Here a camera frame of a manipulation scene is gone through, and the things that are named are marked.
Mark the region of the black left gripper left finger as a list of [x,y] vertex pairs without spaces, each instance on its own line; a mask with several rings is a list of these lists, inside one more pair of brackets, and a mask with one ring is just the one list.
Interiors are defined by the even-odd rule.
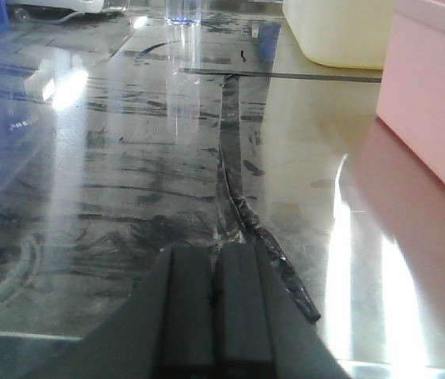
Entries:
[[209,250],[163,250],[145,282],[100,327],[27,378],[211,378]]

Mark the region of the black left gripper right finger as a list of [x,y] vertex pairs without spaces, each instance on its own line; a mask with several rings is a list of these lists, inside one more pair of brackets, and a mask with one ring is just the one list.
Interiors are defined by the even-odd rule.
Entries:
[[214,285],[217,377],[348,377],[290,298],[263,245],[224,245]]

